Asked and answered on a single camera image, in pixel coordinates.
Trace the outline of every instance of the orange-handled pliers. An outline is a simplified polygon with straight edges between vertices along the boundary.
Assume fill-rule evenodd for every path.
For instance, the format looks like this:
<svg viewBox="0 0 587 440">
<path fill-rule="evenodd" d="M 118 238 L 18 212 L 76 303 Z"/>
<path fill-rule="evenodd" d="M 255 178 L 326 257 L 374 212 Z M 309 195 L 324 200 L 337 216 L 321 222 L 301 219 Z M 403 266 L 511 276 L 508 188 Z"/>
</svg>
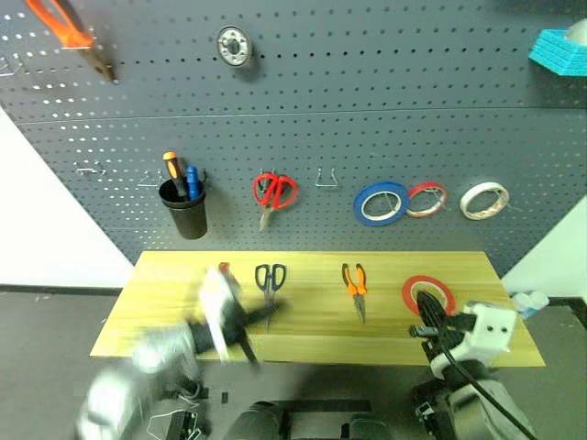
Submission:
<svg viewBox="0 0 587 440">
<path fill-rule="evenodd" d="M 350 293 L 355 301 L 355 308 L 359 312 L 359 319 L 365 324 L 365 295 L 367 294 L 367 287 L 365 282 L 367 276 L 365 275 L 365 269 L 361 264 L 357 263 L 357 273 L 359 274 L 359 286 L 355 286 L 352 282 L 349 273 L 349 265 L 347 263 L 342 265 L 342 280 L 347 285 L 347 292 Z"/>
<path fill-rule="evenodd" d="M 92 34 L 85 30 L 82 20 L 69 0 L 50 0 L 59 16 L 55 16 L 43 0 L 27 0 L 27 6 L 53 31 L 64 49 L 76 50 L 98 73 L 111 83 L 116 79 L 111 63 L 98 54 Z"/>
</svg>

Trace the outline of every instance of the blue tape roll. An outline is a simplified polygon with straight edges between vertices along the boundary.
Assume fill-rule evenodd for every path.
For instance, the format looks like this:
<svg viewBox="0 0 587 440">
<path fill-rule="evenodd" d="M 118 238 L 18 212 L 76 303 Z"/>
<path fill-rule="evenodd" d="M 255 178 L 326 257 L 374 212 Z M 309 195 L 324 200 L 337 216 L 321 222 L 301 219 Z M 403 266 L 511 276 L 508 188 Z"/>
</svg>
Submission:
<svg viewBox="0 0 587 440">
<path fill-rule="evenodd" d="M 397 204 L 395 209 L 388 214 L 383 215 L 369 215 L 365 213 L 365 204 L 372 198 L 381 193 L 390 193 L 397 197 Z M 403 185 L 395 183 L 394 181 L 382 181 L 375 183 L 362 189 L 356 196 L 353 202 L 353 211 L 357 220 L 367 226 L 385 226 L 399 220 L 405 215 L 407 208 L 410 205 L 410 198 L 407 195 L 407 190 Z"/>
</svg>

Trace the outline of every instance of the wooden board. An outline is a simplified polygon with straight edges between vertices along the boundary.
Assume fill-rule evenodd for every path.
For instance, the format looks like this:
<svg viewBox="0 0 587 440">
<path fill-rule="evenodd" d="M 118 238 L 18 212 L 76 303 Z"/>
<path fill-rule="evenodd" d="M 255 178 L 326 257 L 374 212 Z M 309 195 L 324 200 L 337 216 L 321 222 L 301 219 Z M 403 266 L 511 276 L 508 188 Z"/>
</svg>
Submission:
<svg viewBox="0 0 587 440">
<path fill-rule="evenodd" d="M 92 356 L 130 356 L 145 329 L 194 316 L 204 320 L 197 289 L 210 265 L 229 262 L 240 282 L 241 301 L 262 306 L 255 284 L 259 264 L 282 263 L 287 280 L 277 292 L 288 307 L 274 315 L 267 335 L 262 324 L 249 328 L 259 359 L 371 365 L 427 365 L 421 340 L 409 337 L 419 317 L 404 305 L 401 289 L 415 275 L 443 281 L 457 308 L 470 300 L 512 307 L 489 260 L 482 252 L 196 252 L 146 251 L 121 292 Z M 361 324 L 341 278 L 341 265 L 361 263 L 367 274 L 367 323 Z M 242 353 L 235 349 L 237 358 Z M 498 366 L 544 366 L 534 341 L 520 320 L 511 351 Z"/>
</svg>

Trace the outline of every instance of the gray pegboard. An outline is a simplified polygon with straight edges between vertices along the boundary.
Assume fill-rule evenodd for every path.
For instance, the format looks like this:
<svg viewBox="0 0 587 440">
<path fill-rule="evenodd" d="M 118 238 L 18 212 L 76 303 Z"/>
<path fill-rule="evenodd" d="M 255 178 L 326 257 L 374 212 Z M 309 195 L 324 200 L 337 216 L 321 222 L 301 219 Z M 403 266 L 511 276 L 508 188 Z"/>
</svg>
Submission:
<svg viewBox="0 0 587 440">
<path fill-rule="evenodd" d="M 13 0 L 0 54 L 24 66 L 0 78 L 0 100 L 133 261 L 147 248 L 482 249 L 504 274 L 585 193 L 587 82 L 527 59 L 538 31 L 584 16 L 583 2 L 75 4 L 120 84 L 101 82 Z M 249 32 L 254 69 L 216 60 L 228 23 Z M 166 149 L 208 170 L 200 240 L 181 239 L 156 189 L 137 186 Z M 105 176 L 73 172 L 95 160 Z M 317 189 L 318 166 L 325 177 L 334 167 L 340 188 Z M 263 234 L 250 194 L 260 168 L 301 186 Z M 362 187 L 429 179 L 449 188 L 449 209 L 384 228 L 355 220 Z M 465 219 L 458 199 L 487 180 L 517 209 Z"/>
</svg>

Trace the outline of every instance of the white wall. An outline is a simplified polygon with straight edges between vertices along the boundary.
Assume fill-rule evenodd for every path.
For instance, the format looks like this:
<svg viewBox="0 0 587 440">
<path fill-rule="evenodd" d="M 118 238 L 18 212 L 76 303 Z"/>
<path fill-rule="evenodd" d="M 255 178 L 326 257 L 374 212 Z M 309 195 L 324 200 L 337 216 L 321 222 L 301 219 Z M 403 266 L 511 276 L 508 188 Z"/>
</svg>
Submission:
<svg viewBox="0 0 587 440">
<path fill-rule="evenodd" d="M 0 137 L 0 284 L 124 286 L 130 262 L 2 108 Z"/>
<path fill-rule="evenodd" d="M 508 292 L 582 296 L 587 302 L 587 197 L 502 278 Z"/>
</svg>

